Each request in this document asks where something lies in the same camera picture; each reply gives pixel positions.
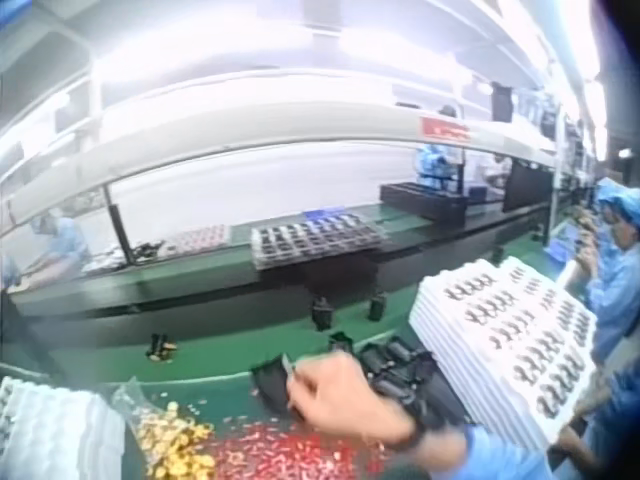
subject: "computer screen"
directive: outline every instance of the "computer screen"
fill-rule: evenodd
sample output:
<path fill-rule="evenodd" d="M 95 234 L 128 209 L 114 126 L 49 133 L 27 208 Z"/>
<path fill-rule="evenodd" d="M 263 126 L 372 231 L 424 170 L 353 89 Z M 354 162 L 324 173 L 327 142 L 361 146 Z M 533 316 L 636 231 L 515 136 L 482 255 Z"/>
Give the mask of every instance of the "computer screen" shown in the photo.
<path fill-rule="evenodd" d="M 514 161 L 505 188 L 503 212 L 551 200 L 553 173 L 544 167 L 532 168 Z"/>

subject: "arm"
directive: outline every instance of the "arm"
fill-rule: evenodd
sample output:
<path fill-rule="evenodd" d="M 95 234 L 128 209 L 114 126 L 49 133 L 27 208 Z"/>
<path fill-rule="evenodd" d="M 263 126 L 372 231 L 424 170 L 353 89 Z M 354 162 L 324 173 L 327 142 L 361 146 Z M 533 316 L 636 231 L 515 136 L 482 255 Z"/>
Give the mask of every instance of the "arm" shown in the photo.
<path fill-rule="evenodd" d="M 409 438 L 415 429 L 398 404 L 371 390 L 358 362 L 345 353 L 298 364 L 287 389 L 292 406 L 308 423 L 327 433 L 393 445 Z M 553 478 L 542 453 L 505 444 L 482 428 L 426 433 L 411 458 L 434 479 Z"/>

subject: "overhead shelf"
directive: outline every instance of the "overhead shelf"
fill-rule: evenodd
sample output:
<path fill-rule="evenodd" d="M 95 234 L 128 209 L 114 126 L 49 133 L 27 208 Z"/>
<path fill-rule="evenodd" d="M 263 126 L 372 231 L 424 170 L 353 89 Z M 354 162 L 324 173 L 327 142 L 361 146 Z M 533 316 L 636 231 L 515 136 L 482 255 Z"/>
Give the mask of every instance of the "overhead shelf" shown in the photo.
<path fill-rule="evenodd" d="M 11 199 L 16 224 L 81 192 L 204 155 L 301 142 L 434 143 L 553 167 L 555 159 L 495 123 L 351 102 L 291 102 L 215 110 L 134 132 L 77 154 Z"/>

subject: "pile of gold parts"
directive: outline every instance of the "pile of gold parts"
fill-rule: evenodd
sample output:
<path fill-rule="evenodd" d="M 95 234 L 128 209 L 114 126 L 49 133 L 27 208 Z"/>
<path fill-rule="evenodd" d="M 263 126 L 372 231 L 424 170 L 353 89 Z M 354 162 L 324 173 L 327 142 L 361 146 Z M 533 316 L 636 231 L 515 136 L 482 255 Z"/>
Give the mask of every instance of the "pile of gold parts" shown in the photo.
<path fill-rule="evenodd" d="M 167 411 L 141 415 L 136 437 L 147 457 L 159 460 L 147 468 L 147 478 L 163 480 L 208 480 L 215 477 L 215 460 L 198 454 L 199 445 L 213 433 L 213 425 L 196 424 L 178 417 L 178 404 Z"/>

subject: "white wall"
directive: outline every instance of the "white wall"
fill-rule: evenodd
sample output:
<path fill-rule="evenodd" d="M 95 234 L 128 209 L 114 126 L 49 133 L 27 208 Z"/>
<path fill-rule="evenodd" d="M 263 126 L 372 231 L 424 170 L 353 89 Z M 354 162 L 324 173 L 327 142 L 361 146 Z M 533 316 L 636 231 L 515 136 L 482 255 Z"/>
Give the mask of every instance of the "white wall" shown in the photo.
<path fill-rule="evenodd" d="M 376 203 L 383 183 L 415 178 L 415 150 L 325 143 L 200 159 L 116 183 L 131 243 L 331 206 Z"/>

